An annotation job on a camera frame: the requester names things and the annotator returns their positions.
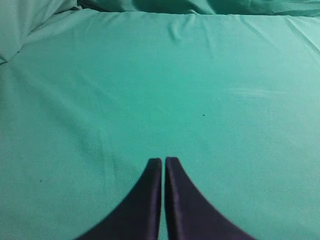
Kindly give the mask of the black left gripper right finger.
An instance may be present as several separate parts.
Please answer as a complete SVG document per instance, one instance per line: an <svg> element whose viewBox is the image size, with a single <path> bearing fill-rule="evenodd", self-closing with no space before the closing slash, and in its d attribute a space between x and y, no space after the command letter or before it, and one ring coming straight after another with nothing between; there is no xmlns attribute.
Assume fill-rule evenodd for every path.
<svg viewBox="0 0 320 240"><path fill-rule="evenodd" d="M164 208L170 240L253 240L197 189L177 157L165 159Z"/></svg>

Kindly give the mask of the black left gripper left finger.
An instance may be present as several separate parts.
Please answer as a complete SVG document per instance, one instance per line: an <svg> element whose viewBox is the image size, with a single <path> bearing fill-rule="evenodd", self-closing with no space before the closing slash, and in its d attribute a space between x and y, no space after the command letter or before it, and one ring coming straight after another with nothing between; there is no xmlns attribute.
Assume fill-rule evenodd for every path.
<svg viewBox="0 0 320 240"><path fill-rule="evenodd" d="M148 160L122 202L80 240L157 240L162 205L162 160Z"/></svg>

